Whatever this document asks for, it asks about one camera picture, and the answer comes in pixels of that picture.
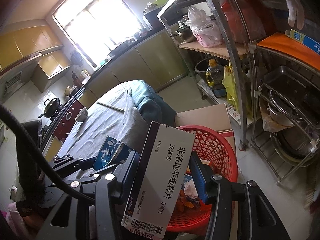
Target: ceiling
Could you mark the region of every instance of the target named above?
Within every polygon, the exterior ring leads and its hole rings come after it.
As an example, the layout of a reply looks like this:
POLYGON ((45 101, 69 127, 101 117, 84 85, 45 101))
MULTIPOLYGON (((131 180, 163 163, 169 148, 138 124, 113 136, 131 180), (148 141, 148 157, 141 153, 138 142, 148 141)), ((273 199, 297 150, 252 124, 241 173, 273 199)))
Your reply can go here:
POLYGON ((59 0, 22 0, 9 17, 7 24, 44 19, 59 0))

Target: blue plastic wrapper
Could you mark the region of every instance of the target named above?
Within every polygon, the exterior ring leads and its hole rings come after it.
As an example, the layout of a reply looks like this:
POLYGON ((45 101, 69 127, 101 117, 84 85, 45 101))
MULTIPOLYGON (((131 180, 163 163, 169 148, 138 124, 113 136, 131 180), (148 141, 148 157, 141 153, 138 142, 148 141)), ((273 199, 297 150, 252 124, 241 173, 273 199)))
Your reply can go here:
POLYGON ((97 158, 93 164, 93 169, 98 171, 113 163, 124 163, 132 151, 123 142, 108 136, 103 143, 97 158))

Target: gray tablecloth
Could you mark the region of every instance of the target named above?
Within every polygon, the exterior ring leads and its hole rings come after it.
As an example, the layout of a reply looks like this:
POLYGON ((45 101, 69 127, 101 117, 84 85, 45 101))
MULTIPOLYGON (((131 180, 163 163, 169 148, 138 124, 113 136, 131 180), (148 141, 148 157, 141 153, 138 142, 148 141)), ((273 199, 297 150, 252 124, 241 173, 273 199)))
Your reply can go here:
MULTIPOLYGON (((124 113, 94 103, 88 109, 88 117, 73 126, 70 135, 63 143, 59 157, 70 154, 74 158, 96 156, 107 136, 125 143, 130 148, 142 152, 149 126, 142 118, 134 101, 124 86, 116 86, 100 99, 108 105, 124 109, 124 113)), ((66 179, 88 177, 92 169, 77 171, 66 179)))

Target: white bowl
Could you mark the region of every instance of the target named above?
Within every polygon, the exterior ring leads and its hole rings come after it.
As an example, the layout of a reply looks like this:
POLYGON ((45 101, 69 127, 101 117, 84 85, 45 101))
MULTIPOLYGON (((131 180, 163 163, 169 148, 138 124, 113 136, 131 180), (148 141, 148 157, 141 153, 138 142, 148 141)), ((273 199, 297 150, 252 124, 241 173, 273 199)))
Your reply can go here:
POLYGON ((83 109, 80 110, 75 121, 76 122, 83 122, 87 117, 88 117, 88 110, 86 107, 84 107, 83 109))

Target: black cable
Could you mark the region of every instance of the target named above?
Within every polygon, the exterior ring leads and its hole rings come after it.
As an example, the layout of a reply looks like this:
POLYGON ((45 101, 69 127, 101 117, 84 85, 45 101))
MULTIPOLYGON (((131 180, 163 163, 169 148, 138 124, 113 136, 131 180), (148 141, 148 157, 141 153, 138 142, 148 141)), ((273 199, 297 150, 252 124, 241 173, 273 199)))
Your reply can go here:
POLYGON ((2 104, 0 105, 0 119, 12 130, 16 137, 23 142, 25 147, 30 149, 28 152, 30 152, 33 160, 59 189, 69 194, 71 197, 79 200, 85 200, 89 204, 94 205, 95 201, 93 198, 90 198, 81 192, 75 191, 68 184, 66 184, 62 178, 60 178, 60 176, 53 170, 46 159, 42 156, 39 148, 27 130, 2 104))

